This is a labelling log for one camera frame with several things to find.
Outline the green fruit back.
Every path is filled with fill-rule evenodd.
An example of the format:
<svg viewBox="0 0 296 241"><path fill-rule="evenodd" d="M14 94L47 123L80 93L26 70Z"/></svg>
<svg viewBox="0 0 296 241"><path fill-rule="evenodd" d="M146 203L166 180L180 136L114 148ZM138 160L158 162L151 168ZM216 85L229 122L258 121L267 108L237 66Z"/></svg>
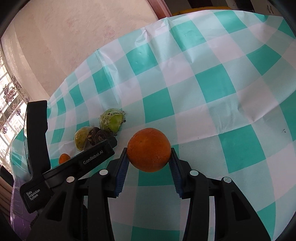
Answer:
<svg viewBox="0 0 296 241"><path fill-rule="evenodd" d="M118 133L121 125L125 122L125 112L115 108L106 110L99 118L100 128L113 136Z"/></svg>

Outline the large orange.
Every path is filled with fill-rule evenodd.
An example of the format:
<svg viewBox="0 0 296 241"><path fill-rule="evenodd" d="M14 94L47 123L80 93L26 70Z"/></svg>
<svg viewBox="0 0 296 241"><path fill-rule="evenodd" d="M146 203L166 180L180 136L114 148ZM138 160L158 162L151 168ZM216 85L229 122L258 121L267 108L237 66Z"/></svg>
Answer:
<svg viewBox="0 0 296 241"><path fill-rule="evenodd" d="M169 161L171 144L160 130L144 128L129 140L127 156L135 168L149 173L156 172Z"/></svg>

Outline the small left mandarin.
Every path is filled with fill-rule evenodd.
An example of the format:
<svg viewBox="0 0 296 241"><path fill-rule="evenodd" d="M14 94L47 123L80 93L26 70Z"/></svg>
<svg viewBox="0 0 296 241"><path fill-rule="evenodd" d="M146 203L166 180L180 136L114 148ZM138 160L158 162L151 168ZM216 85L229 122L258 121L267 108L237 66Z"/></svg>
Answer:
<svg viewBox="0 0 296 241"><path fill-rule="evenodd" d="M59 157L58 163L59 163L59 165L61 165L61 164L65 163L65 162L69 161L70 159L71 159L71 157L68 154L63 153Z"/></svg>

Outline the purple box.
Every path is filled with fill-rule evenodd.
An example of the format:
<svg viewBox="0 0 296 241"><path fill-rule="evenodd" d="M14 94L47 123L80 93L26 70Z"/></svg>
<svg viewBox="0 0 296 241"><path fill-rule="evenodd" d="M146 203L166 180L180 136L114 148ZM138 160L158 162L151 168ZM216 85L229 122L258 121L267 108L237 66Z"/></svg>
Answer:
<svg viewBox="0 0 296 241"><path fill-rule="evenodd" d="M30 231L30 223L37 213L28 213L20 195L20 187L24 184L22 179L15 177L11 193L11 227L21 240L26 240Z"/></svg>

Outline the wrapped yellow fruit half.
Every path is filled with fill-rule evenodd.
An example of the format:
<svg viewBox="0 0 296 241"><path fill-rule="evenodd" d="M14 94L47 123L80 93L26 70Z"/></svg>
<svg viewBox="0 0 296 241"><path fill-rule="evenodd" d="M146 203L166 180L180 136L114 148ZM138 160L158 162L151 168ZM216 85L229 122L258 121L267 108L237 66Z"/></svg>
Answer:
<svg viewBox="0 0 296 241"><path fill-rule="evenodd" d="M92 127L84 126L75 132L74 144L78 151L83 151L85 149L87 138L91 130Z"/></svg>

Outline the dark passion fruit middle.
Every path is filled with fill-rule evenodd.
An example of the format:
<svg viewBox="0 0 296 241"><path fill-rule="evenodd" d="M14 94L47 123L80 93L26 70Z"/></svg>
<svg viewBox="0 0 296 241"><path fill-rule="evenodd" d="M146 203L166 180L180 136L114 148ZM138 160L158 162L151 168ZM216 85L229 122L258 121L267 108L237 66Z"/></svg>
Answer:
<svg viewBox="0 0 296 241"><path fill-rule="evenodd" d="M94 146L100 142L100 137L99 137L100 131L101 130L98 127L93 127L90 130L87 136L87 140L90 145Z"/></svg>

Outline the dark passion fruit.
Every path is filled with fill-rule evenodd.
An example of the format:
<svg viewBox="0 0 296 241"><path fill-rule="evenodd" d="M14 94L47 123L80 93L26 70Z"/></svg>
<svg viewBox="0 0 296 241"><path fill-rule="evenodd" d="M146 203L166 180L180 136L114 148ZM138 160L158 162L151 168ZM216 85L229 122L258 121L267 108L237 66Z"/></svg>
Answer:
<svg viewBox="0 0 296 241"><path fill-rule="evenodd" d="M99 137L100 142L107 140L109 144L112 146L112 148L115 148L117 146L117 139L110 132L101 130Z"/></svg>
<svg viewBox="0 0 296 241"><path fill-rule="evenodd" d="M99 137L100 131L101 130L98 127L93 127L90 130L87 136L87 140L90 145L94 146L100 142L100 137Z"/></svg>

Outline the dark passion fruit right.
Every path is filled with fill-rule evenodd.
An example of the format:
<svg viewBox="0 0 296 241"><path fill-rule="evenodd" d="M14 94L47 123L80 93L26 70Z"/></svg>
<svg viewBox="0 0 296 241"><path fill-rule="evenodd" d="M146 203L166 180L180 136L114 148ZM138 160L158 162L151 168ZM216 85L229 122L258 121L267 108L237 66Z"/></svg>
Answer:
<svg viewBox="0 0 296 241"><path fill-rule="evenodd" d="M117 146L117 139L110 132L101 130L99 137L100 142L107 140L109 144L112 146L112 148L115 148Z"/></svg>

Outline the floral window curtain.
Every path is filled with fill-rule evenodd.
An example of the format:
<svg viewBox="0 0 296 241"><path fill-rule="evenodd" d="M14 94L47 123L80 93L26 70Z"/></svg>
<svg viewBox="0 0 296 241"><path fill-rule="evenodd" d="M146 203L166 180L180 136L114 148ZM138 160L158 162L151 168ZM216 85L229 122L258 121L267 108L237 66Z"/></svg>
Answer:
<svg viewBox="0 0 296 241"><path fill-rule="evenodd" d="M11 144L23 129L29 100L1 53L1 165L7 170L11 169Z"/></svg>

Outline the teal checkered tablecloth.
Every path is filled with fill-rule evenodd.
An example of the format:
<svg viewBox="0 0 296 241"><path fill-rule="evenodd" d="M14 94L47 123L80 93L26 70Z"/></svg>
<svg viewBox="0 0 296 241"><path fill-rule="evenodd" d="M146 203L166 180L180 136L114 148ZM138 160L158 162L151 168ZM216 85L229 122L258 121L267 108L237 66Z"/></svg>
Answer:
<svg viewBox="0 0 296 241"><path fill-rule="evenodd" d="M115 154L132 136L160 130L180 160L208 178L230 177L270 240L295 240L295 35L281 16L198 11L159 20L96 50L47 101L51 168L78 151L74 135L125 112ZM31 179L26 127L14 140L15 177ZM114 240L183 240L189 199L176 192L169 161L156 172L129 163L108 200Z"/></svg>

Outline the red wooden door frame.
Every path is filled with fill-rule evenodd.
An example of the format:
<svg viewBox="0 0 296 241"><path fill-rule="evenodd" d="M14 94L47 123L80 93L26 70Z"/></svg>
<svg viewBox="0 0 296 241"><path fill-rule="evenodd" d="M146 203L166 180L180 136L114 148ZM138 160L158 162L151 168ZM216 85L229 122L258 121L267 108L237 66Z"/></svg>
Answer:
<svg viewBox="0 0 296 241"><path fill-rule="evenodd" d="M152 7L152 10L154 11L154 13L156 14L156 17L159 20L173 16L164 0L147 0L147 1Z"/></svg>

